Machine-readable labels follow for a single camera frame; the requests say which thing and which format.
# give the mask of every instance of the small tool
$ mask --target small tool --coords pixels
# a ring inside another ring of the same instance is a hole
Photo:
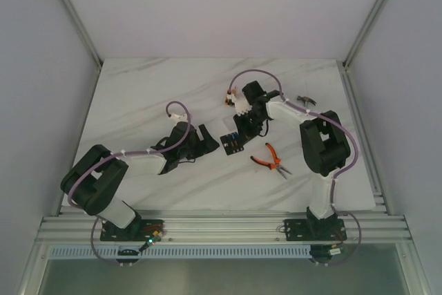
[[[304,97],[298,96],[298,98],[296,98],[296,100],[298,100],[299,102],[303,102],[305,108],[307,108],[309,106],[309,103],[313,104],[313,106],[316,106],[316,102],[312,98],[307,97],[307,96],[304,96]]]
[[[270,145],[269,143],[266,143],[265,145],[267,148],[269,148],[271,152],[273,161],[275,162],[274,164],[272,164],[271,162],[263,162],[262,160],[259,160],[258,158],[255,158],[253,156],[251,156],[250,159],[252,159],[256,164],[269,167],[269,169],[276,169],[279,172],[279,174],[284,177],[284,179],[287,179],[287,176],[282,171],[288,174],[291,174],[291,172],[280,164],[281,159],[279,159],[278,156],[276,155],[275,149],[272,147],[272,145]]]

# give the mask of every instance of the black mounting base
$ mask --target black mounting base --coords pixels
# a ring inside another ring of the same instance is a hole
[[[308,208],[307,219],[286,219],[284,228],[289,242],[347,240],[344,220],[338,219],[336,214],[326,219],[317,219]]]
[[[103,224],[99,239],[103,242],[146,242],[153,237],[154,231],[162,229],[163,220],[137,220],[125,229],[106,222]]]

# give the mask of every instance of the orange-handled pliers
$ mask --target orange-handled pliers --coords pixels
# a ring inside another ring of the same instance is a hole
[[[273,157],[273,161],[275,162],[272,164],[271,162],[264,162],[262,160],[259,160],[258,158],[255,158],[253,156],[250,157],[256,164],[269,167],[269,169],[276,169],[280,175],[284,177],[284,179],[287,179],[287,176],[282,172],[287,172],[288,174],[291,174],[289,170],[287,170],[283,165],[281,165],[281,159],[278,158],[276,155],[275,149],[270,145],[269,143],[265,144],[267,148],[269,148],[271,155]]]

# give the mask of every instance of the orange tool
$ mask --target orange tool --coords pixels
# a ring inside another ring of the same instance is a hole
[[[253,156],[251,156],[250,159],[252,159],[256,164],[269,167],[269,169],[276,169],[279,172],[279,174],[284,177],[284,179],[287,179],[287,176],[282,171],[291,174],[290,171],[280,164],[281,159],[279,159],[278,156],[276,155],[275,149],[272,147],[272,145],[270,145],[269,143],[266,143],[265,145],[267,148],[269,148],[271,155],[273,156],[273,161],[275,162],[274,164],[272,164],[271,162],[264,162]]]

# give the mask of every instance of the white marble tabletop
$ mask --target white marble tabletop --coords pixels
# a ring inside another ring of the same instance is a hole
[[[295,100],[307,95],[318,102],[317,112],[333,110],[354,134],[354,123],[336,62],[329,59],[106,59],[93,98],[77,160],[94,144],[112,151],[147,149],[170,134],[173,123],[165,107],[171,100],[183,102],[192,124],[205,124],[210,134],[235,131],[233,108],[224,105],[232,77],[242,70],[260,68],[278,76],[285,95]],[[271,91],[272,78],[260,73],[243,75],[238,90],[258,80]],[[170,109],[182,113],[179,106]],[[250,155],[271,160],[270,142],[282,164],[293,175],[254,164]],[[227,156],[217,151],[181,164],[165,175],[125,178],[117,195],[136,209],[158,210],[271,210],[305,211],[314,175],[302,157],[299,131],[270,122],[267,137],[257,137],[244,151]],[[370,210],[375,207],[363,158],[340,177],[336,192],[339,209]]]

